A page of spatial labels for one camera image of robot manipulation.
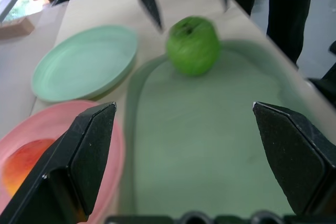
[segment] green tray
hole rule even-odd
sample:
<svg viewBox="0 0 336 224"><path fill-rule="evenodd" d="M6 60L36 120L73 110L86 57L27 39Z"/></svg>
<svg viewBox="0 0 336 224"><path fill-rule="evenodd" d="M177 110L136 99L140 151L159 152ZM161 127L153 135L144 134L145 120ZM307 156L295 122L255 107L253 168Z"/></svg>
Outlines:
<svg viewBox="0 0 336 224"><path fill-rule="evenodd" d="M132 68L136 34L121 26L78 33L51 50L35 69L32 90L40 99L90 99L117 84Z"/></svg>
<svg viewBox="0 0 336 224"><path fill-rule="evenodd" d="M253 102L314 120L268 51L242 40L222 46L219 61L203 76L179 74L162 56L131 78L121 214L292 213L268 165Z"/></svg>

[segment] apple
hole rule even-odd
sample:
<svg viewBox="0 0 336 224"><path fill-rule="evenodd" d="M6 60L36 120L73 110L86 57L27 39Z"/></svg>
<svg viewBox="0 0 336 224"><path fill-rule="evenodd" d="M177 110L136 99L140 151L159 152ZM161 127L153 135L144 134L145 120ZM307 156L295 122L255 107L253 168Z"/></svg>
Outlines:
<svg viewBox="0 0 336 224"><path fill-rule="evenodd" d="M177 22L169 31L166 53L181 73L198 76L209 71L220 53L214 25L197 16Z"/></svg>
<svg viewBox="0 0 336 224"><path fill-rule="evenodd" d="M43 152L54 141L50 138L32 141L8 157L2 169L2 183L11 196L16 193Z"/></svg>

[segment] floor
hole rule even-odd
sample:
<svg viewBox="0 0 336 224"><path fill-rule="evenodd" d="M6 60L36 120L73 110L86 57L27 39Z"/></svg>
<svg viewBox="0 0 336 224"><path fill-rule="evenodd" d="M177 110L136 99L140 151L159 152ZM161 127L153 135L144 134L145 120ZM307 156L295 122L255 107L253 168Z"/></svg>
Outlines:
<svg viewBox="0 0 336 224"><path fill-rule="evenodd" d="M251 19L266 32L268 0L256 0ZM311 0L304 31L304 44L297 62L299 71L306 77L321 78L336 62L328 52L336 40L336 0Z"/></svg>

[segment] peach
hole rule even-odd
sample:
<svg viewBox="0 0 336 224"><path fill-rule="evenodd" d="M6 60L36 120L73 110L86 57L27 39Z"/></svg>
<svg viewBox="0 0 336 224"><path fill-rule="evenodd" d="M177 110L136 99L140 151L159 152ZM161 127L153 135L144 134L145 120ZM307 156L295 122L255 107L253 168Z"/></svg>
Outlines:
<svg viewBox="0 0 336 224"><path fill-rule="evenodd" d="M43 152L54 139L32 141L16 150L5 162L2 170L2 183L13 196L26 179Z"/></svg>

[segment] pink plate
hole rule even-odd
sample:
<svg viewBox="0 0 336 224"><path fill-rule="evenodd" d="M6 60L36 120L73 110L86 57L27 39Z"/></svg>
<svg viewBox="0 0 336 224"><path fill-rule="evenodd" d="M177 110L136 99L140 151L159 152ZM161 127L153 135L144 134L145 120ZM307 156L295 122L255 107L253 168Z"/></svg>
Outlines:
<svg viewBox="0 0 336 224"><path fill-rule="evenodd" d="M57 139L70 127L79 113L96 105L98 103L91 101L69 101L53 105L27 118L0 140L0 169L7 158L18 148L34 140ZM86 223L97 223L112 198L117 196L123 161L124 139L117 122L114 121L105 173L95 208ZM1 181L0 173L0 213L11 199Z"/></svg>

